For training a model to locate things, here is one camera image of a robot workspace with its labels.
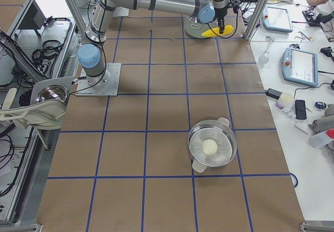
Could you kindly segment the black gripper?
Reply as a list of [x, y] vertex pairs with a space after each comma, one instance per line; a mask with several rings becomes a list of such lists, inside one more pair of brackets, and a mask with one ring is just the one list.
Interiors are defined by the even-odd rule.
[[213, 0], [213, 6], [215, 10], [215, 19], [218, 19], [219, 34], [224, 33], [225, 24], [224, 17], [228, 13], [228, 9], [232, 8], [233, 12], [236, 14], [238, 6], [240, 4], [239, 0]]

